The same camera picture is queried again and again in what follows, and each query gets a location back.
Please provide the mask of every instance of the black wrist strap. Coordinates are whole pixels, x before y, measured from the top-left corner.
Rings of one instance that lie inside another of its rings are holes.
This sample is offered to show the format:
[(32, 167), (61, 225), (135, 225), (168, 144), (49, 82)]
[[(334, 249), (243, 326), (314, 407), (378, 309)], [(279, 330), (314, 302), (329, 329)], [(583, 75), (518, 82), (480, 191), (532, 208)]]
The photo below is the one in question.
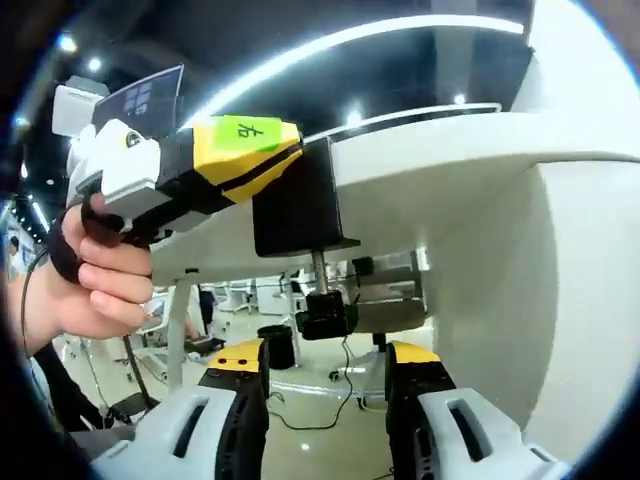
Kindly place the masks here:
[[(91, 195), (96, 191), (100, 191), (99, 182), (95, 182), (84, 191), (82, 207), (80, 210), (80, 218), (84, 226), (87, 236), (104, 245), (115, 244), (118, 242), (118, 232), (124, 225), (123, 220), (117, 215), (97, 215), (91, 208)], [(49, 230), (47, 239), (47, 247), (51, 263), (54, 268), (67, 282), (80, 284), (78, 279), (78, 271), (82, 265), (82, 259), (76, 255), (73, 248), (69, 246), (62, 233), (62, 224), (67, 212), (75, 205), (67, 208), (60, 218), (52, 225)]]
[(78, 270), (82, 265), (82, 260), (69, 246), (62, 234), (62, 221), (69, 209), (65, 210), (62, 215), (51, 225), (49, 235), (47, 237), (47, 249), (49, 250), (49, 258), (56, 271), (67, 282), (79, 284)]

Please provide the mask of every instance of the finger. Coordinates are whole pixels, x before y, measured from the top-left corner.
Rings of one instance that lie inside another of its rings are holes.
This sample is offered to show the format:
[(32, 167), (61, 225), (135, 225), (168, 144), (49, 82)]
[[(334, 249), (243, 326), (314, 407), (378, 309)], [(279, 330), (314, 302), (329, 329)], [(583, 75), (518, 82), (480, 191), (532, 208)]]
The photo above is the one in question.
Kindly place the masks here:
[[(96, 193), (89, 200), (91, 208), (97, 214), (106, 214), (104, 195)], [(80, 241), (86, 236), (86, 231), (82, 223), (81, 205), (76, 205), (69, 209), (62, 220), (62, 234), (67, 243), (78, 253)]]
[(151, 280), (140, 275), (116, 272), (83, 263), (78, 272), (80, 285), (88, 290), (98, 290), (125, 302), (146, 303), (151, 300)]
[(85, 262), (109, 270), (143, 276), (151, 274), (151, 253), (126, 243), (107, 247), (84, 238), (80, 243), (80, 257)]
[(114, 320), (120, 325), (113, 325), (114, 330), (120, 328), (124, 333), (131, 333), (144, 322), (144, 310), (140, 305), (126, 302), (104, 292), (94, 291), (89, 295), (89, 301), (93, 308), (108, 319)]

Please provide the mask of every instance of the white table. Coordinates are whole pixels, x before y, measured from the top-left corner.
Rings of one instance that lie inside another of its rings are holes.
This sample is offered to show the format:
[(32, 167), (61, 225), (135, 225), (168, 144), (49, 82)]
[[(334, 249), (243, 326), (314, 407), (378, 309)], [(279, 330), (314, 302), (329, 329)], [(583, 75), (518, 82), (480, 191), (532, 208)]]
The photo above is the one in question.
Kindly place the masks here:
[[(548, 425), (573, 419), (565, 425), (573, 431), (582, 424), (574, 417), (584, 412), (566, 402), (591, 398), (592, 379), (583, 370), (608, 365), (619, 394), (635, 365), (637, 346), (629, 339), (640, 334), (640, 299), (628, 288), (640, 284), (640, 256), (633, 253), (640, 245), (640, 135), (637, 123), (594, 117), (460, 116), (333, 146), (344, 233), (362, 245), (330, 252), (327, 261), (425, 247), (437, 353), (457, 383), (485, 395), (543, 444), (554, 443)], [(308, 255), (256, 255), (250, 202), (156, 245), (153, 261), (154, 282), (176, 285), (176, 355), (185, 286), (311, 264)], [(199, 270), (185, 274), (189, 268)], [(615, 321), (606, 328), (616, 340), (610, 355), (594, 356), (594, 325), (612, 309)], [(579, 330), (586, 325), (591, 330)], [(181, 384), (176, 362), (172, 388)], [(600, 426), (608, 411), (604, 402), (592, 403), (590, 425)]]

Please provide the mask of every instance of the green sticky note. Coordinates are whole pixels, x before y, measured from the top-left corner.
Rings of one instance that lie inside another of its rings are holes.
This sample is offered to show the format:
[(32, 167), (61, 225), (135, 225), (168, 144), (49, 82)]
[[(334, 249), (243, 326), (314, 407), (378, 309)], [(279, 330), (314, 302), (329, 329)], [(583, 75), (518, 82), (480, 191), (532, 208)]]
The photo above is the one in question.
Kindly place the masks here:
[(217, 150), (270, 152), (282, 142), (282, 120), (269, 117), (219, 117), (213, 135)]

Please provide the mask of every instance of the black trash can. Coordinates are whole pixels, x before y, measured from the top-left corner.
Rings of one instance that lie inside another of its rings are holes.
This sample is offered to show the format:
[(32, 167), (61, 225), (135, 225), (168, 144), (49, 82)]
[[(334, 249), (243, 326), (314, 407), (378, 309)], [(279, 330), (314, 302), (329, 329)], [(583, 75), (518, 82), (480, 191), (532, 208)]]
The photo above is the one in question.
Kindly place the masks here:
[(264, 338), (269, 352), (269, 368), (286, 370), (295, 365), (293, 335), (286, 325), (268, 325), (258, 329), (258, 338)]

